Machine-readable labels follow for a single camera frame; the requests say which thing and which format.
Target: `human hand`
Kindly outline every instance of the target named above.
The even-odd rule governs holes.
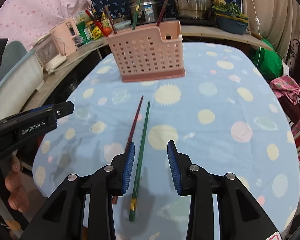
[[[26,212],[29,208],[29,200],[20,178],[20,168],[21,165],[18,158],[13,155],[11,163],[12,171],[5,178],[4,183],[6,188],[11,192],[8,199],[10,207],[20,212]]]

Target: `green vegetables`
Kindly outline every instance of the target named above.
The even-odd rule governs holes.
[[[229,12],[234,17],[235,17],[235,15],[247,17],[246,15],[244,15],[243,13],[240,12],[239,7],[234,2],[227,3],[226,5],[220,4],[218,6],[213,6],[212,8],[214,10]]]

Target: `green chopstick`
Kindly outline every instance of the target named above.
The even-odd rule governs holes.
[[[131,197],[131,202],[130,202],[129,221],[131,221],[131,222],[134,221],[134,216],[135,216],[136,207],[137,207],[137,197],[138,197],[138,190],[139,190],[139,184],[140,184],[140,174],[141,174],[143,150],[145,148],[145,141],[146,141],[149,109],[150,109],[150,101],[148,102],[145,123],[143,125],[143,132],[142,132],[142,138],[141,138],[141,143],[140,143],[140,150],[139,150],[139,156],[138,156],[136,177],[134,179],[133,192],[132,192],[132,197]]]
[[[134,17],[133,17],[132,30],[134,30],[136,28],[136,25],[137,25],[137,19],[138,19],[138,12],[139,12],[140,2],[141,2],[141,0],[137,1],[136,11],[134,12]]]

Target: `beige curtain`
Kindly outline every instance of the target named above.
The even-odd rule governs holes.
[[[300,6],[296,0],[243,0],[243,13],[249,16],[249,27],[258,33],[256,14],[260,21],[260,34],[285,58],[290,41],[300,38]]]

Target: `pink cloth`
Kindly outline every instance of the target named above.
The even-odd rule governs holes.
[[[6,0],[0,8],[0,38],[27,50],[53,26],[84,10],[91,0]]]
[[[290,76],[278,77],[272,80],[270,88],[277,98],[285,96],[293,105],[297,103],[300,105],[300,87]],[[293,135],[300,131],[300,120],[292,125],[291,131]]]

